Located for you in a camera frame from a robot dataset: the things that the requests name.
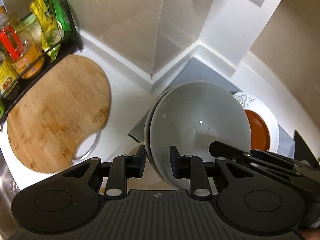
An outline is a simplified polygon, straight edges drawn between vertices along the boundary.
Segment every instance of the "baseboard trim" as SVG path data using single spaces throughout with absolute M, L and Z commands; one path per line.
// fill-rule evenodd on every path
M 197 58 L 227 79 L 230 79 L 236 71 L 236 67 L 216 51 L 206 44 L 196 41 L 151 77 L 137 65 L 127 60 L 106 44 L 98 41 L 86 31 L 79 30 L 79 34 L 85 48 L 96 53 L 109 65 L 115 67 L 118 71 L 135 81 L 140 87 L 149 91 L 155 98 L 179 75 L 192 57 Z

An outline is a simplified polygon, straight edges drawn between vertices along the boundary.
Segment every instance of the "metal pivot screw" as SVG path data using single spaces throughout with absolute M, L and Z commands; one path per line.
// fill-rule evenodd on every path
M 195 190 L 195 195 L 198 197 L 207 197 L 210 195 L 210 191 L 205 188 L 198 188 Z
M 122 194 L 122 191 L 118 188 L 110 188 L 107 190 L 106 193 L 110 197 L 118 197 Z

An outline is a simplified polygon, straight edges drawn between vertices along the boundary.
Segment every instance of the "human hand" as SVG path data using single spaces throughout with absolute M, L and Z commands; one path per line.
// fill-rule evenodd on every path
M 305 240 L 320 240 L 320 230 L 299 230 Z

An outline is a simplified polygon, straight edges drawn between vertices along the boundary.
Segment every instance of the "green package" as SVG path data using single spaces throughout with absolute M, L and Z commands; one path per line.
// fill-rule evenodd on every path
M 71 31 L 71 26 L 69 23 L 68 16 L 65 10 L 63 9 L 62 5 L 60 4 L 60 2 L 58 0 L 53 0 L 53 5 L 54 5 L 57 21 L 58 23 L 60 23 L 62 30 L 64 32 Z
M 47 51 L 52 45 L 55 45 L 63 38 L 60 34 L 53 0 L 35 0 L 31 3 L 30 10 L 37 17 L 41 25 L 41 45 L 42 49 Z M 60 45 L 48 52 L 51 61 L 56 59 L 59 49 Z

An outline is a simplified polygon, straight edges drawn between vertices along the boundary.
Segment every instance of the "black wire rack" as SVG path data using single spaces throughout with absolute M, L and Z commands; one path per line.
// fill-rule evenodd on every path
M 46 52 L 42 53 L 36 60 L 34 60 L 28 68 L 26 68 L 19 76 L 16 78 L 14 82 L 10 84 L 10 86 L 7 87 L 5 92 L 0 96 L 0 100 L 3 100 L 4 106 L 5 106 L 5 112 L 3 116 L 0 118 L 0 131 L 2 131 L 2 125 L 6 121 L 9 112 L 14 108 L 14 106 L 19 102 L 19 100 L 25 95 L 25 93 L 42 77 L 44 74 L 46 74 L 53 66 L 55 66 L 60 60 L 62 60 L 65 56 L 68 54 L 72 54 L 76 52 L 78 49 L 82 50 L 83 49 L 83 44 L 82 41 L 79 37 L 79 34 L 77 33 L 75 23 L 73 21 L 71 11 L 69 4 L 67 0 L 61 0 L 62 1 L 62 6 L 65 9 L 65 12 L 68 16 L 70 26 L 71 26 L 71 32 L 66 34 L 63 39 L 61 39 L 58 43 L 50 46 L 49 50 Z M 58 52 L 57 58 L 51 62 L 50 57 L 47 55 L 49 51 L 57 47 L 58 45 L 60 46 L 60 50 Z M 34 78 L 29 78 L 29 79 L 22 79 L 21 77 L 23 74 L 28 71 L 39 59 L 44 57 L 44 64 L 43 67 L 38 75 L 36 75 Z M 8 100 L 5 97 L 5 94 L 7 91 L 10 91 L 10 88 L 12 86 L 15 86 L 16 84 L 19 85 L 19 92 L 17 95 L 14 97 L 13 100 Z

